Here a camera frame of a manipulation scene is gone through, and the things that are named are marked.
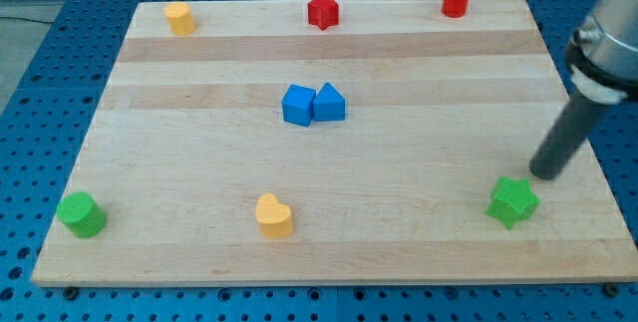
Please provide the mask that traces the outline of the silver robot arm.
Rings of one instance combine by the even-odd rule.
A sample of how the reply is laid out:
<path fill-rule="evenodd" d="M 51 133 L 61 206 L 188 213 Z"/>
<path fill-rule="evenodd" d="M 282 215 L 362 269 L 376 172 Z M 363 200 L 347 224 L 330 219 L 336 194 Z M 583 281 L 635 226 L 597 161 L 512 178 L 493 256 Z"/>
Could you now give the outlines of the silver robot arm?
<path fill-rule="evenodd" d="M 586 98 L 637 100 L 637 0 L 597 0 L 569 40 L 565 62 Z"/>

